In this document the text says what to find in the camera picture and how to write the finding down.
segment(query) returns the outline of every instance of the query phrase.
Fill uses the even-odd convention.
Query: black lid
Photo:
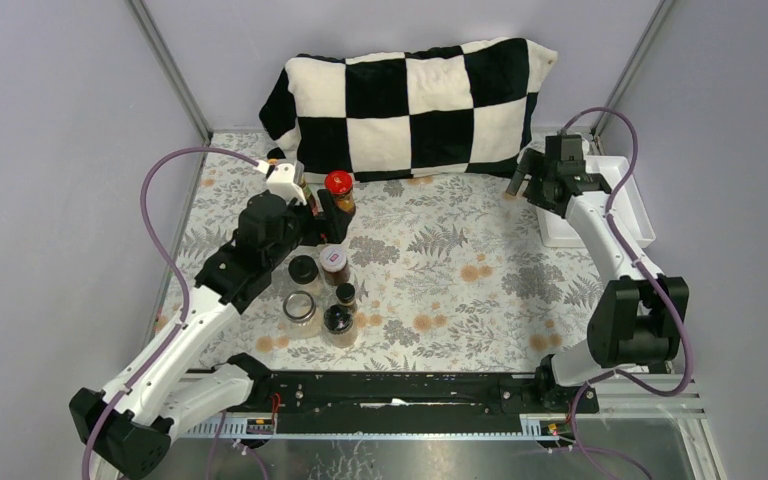
[[[316,260],[307,255],[299,255],[294,258],[287,270],[290,272],[290,278],[299,285],[307,285],[319,276]]]
[[[337,287],[337,300],[349,303],[355,298],[355,286],[351,283],[343,283]]]
[[[325,311],[325,328],[331,333],[343,333],[352,328],[352,314],[342,305],[331,305]]]

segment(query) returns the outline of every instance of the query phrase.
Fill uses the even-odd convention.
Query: floral tablecloth
[[[539,148],[542,136],[535,137]],[[224,133],[213,146],[265,158],[274,145],[262,133]],[[273,369],[533,370],[545,355],[584,339],[602,287],[586,250],[541,243],[534,207],[505,195],[506,186],[466,174],[356,185],[358,212],[343,244],[360,298],[354,346],[282,332],[281,301],[294,290],[287,263],[316,255],[300,247],[193,367],[249,352]],[[207,157],[177,260],[189,282],[264,188],[249,165]],[[156,327],[180,305],[172,281]]]

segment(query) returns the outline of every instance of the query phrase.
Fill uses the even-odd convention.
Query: checkered blanket
[[[556,59],[521,38],[348,59],[299,55],[260,120],[279,147],[270,156],[297,158],[311,182],[333,170],[358,181],[510,176]]]

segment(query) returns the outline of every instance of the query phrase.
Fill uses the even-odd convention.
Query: gray wall
[[[525,36],[560,52],[534,124],[563,125],[611,93],[658,0],[147,0],[210,125],[257,112],[297,53],[355,56]]]
[[[79,478],[67,409],[137,353],[163,274],[142,178],[194,129],[123,1],[0,1],[0,480]],[[151,195],[171,240],[197,159]]]
[[[683,2],[622,102],[729,478],[768,478],[768,2]],[[614,122],[613,153],[628,153]]]

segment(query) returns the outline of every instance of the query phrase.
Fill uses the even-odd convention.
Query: white lid
[[[348,261],[346,251],[339,245],[328,245],[319,254],[319,264],[323,270],[330,273],[344,269]]]

